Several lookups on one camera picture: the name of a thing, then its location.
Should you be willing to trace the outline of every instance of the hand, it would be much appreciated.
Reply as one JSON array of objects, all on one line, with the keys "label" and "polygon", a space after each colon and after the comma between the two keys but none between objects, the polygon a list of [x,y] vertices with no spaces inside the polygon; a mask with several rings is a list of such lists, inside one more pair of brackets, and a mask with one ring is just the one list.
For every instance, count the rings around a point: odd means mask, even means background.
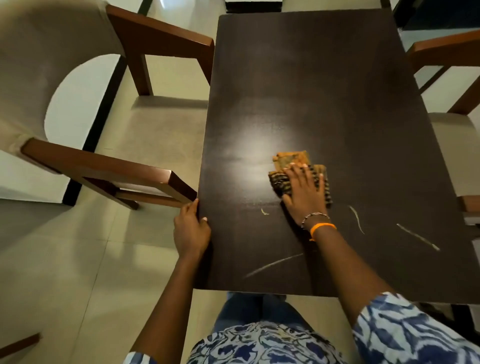
[{"label": "hand", "polygon": [[193,259],[196,263],[202,259],[212,233],[207,218],[198,221],[197,206],[198,199],[195,199],[182,206],[179,215],[173,219],[173,239],[180,259]]},{"label": "hand", "polygon": [[[317,190],[312,172],[306,164],[300,168],[298,165],[291,163],[290,167],[285,168],[284,171],[292,185],[292,197],[283,194],[282,200],[297,225],[300,225],[303,219],[313,212],[321,212],[327,215],[324,175],[320,174],[319,176],[320,183]],[[311,216],[307,219],[305,228],[309,229],[310,225],[313,226],[317,222],[329,222],[329,220],[322,215]]]}]

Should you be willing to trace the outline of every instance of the forearm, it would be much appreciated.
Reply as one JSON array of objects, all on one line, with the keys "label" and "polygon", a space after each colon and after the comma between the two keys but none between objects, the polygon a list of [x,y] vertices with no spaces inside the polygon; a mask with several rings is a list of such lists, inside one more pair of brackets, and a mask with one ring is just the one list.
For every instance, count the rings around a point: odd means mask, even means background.
[{"label": "forearm", "polygon": [[197,265],[195,259],[178,260],[132,351],[147,354],[158,364],[180,363]]},{"label": "forearm", "polygon": [[317,228],[314,239],[338,290],[340,303],[352,326],[362,309],[380,293],[393,289],[347,244],[333,227]]}]

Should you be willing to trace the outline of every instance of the person's left arm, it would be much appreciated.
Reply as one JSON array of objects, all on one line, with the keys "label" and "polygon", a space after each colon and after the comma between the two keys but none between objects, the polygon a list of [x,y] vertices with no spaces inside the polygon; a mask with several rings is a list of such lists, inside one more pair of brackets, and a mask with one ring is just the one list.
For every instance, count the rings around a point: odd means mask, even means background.
[{"label": "person's left arm", "polygon": [[175,269],[125,363],[143,363],[148,355],[158,364],[180,363],[187,331],[193,280],[210,241],[206,218],[196,217],[198,199],[175,217],[174,240],[179,252]]}]

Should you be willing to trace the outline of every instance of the table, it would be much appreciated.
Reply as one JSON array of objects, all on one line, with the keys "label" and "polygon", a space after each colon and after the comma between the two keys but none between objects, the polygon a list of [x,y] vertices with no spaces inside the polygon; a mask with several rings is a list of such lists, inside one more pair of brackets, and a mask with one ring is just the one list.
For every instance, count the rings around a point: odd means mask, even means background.
[{"label": "table", "polygon": [[398,292],[480,303],[479,264],[388,9],[220,17],[199,187],[212,241],[196,288],[337,295],[269,184],[272,156],[297,150],[327,166],[332,221]]}]

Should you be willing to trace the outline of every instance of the folded cloth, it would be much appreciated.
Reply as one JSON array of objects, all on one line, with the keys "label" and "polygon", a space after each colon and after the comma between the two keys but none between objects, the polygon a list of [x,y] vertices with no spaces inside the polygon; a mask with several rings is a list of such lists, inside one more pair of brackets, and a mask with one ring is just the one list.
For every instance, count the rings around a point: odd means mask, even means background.
[{"label": "folded cloth", "polygon": [[319,187],[320,173],[323,173],[325,181],[325,204],[327,207],[331,206],[332,197],[330,195],[330,185],[328,183],[326,167],[323,164],[311,165],[310,158],[305,150],[302,152],[277,153],[272,160],[276,170],[269,172],[268,177],[270,178],[270,184],[272,185],[278,197],[282,197],[283,194],[288,194],[290,196],[292,195],[290,179],[283,172],[283,168],[288,166],[290,163],[297,163],[299,165],[307,164],[312,172],[313,181],[316,188]]}]

